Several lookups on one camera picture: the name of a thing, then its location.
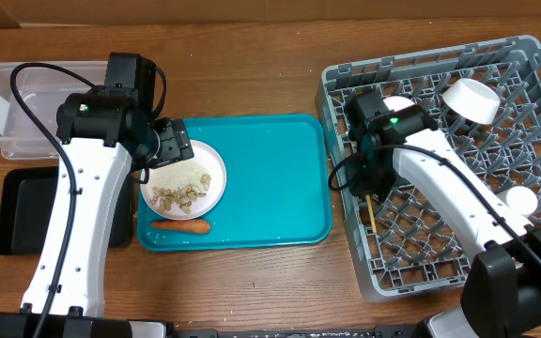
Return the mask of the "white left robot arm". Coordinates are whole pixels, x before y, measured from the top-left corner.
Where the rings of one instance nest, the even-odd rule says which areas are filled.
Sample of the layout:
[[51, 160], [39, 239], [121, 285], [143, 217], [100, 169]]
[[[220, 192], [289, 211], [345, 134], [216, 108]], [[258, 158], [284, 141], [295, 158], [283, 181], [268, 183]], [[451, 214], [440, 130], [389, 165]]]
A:
[[104, 317], [104, 270], [116, 204], [131, 173], [193, 157], [180, 119], [161, 117], [155, 84], [165, 75], [140, 54], [112, 53], [104, 82], [72, 93], [50, 133], [23, 100], [13, 97], [58, 153], [54, 204], [39, 265], [16, 313], [0, 312], [0, 337], [170, 337], [170, 323]]

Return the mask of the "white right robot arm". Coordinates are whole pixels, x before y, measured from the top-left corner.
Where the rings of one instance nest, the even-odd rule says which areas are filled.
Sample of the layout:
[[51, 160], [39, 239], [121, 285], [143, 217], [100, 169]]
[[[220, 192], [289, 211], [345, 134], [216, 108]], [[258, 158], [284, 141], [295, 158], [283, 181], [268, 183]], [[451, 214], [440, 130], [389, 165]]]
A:
[[408, 98], [372, 91], [352, 96], [344, 113], [356, 144], [339, 164], [344, 188], [384, 200], [404, 178], [471, 260], [459, 305], [419, 322], [411, 336], [522, 337], [541, 326], [541, 226], [495, 195]]

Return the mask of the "wooden chopstick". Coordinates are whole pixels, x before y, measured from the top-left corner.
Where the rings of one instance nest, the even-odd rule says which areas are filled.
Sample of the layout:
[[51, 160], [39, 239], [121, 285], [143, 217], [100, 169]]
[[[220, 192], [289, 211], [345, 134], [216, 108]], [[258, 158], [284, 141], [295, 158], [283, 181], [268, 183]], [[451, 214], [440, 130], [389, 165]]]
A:
[[375, 213], [374, 213], [374, 209], [373, 209], [373, 202], [372, 202], [372, 198], [371, 198], [370, 195], [365, 196], [365, 202], [367, 204], [367, 210], [368, 210], [368, 215], [369, 215], [369, 220], [370, 220], [370, 224], [371, 224], [372, 233], [376, 234], [378, 232], [378, 230], [377, 230], [377, 225], [376, 225], [376, 220], [375, 220]]

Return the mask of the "white paper cup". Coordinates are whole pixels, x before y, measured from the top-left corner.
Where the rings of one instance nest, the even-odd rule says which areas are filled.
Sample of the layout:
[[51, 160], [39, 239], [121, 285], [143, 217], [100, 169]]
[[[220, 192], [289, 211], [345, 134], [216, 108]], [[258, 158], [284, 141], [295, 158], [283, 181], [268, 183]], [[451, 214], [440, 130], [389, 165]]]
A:
[[528, 217], [537, 210], [535, 193], [524, 186], [515, 186], [498, 194], [498, 197], [515, 212]]

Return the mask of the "pink bowl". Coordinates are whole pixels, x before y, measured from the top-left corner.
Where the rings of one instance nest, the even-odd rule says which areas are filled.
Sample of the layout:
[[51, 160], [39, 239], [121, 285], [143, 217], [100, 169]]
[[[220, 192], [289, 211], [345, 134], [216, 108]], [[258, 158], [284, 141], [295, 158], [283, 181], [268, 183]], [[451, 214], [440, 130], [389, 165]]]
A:
[[403, 96], [389, 96], [383, 100], [389, 111], [399, 112], [415, 105], [415, 102]]

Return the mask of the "pale green bowl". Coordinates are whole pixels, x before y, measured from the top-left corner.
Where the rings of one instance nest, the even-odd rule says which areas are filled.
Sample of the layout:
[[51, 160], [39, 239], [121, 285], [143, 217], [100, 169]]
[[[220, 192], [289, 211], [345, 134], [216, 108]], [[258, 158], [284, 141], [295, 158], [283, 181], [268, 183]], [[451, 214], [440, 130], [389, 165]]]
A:
[[500, 97], [489, 86], [469, 78], [457, 80], [442, 98], [451, 110], [482, 125], [493, 122], [501, 104]]

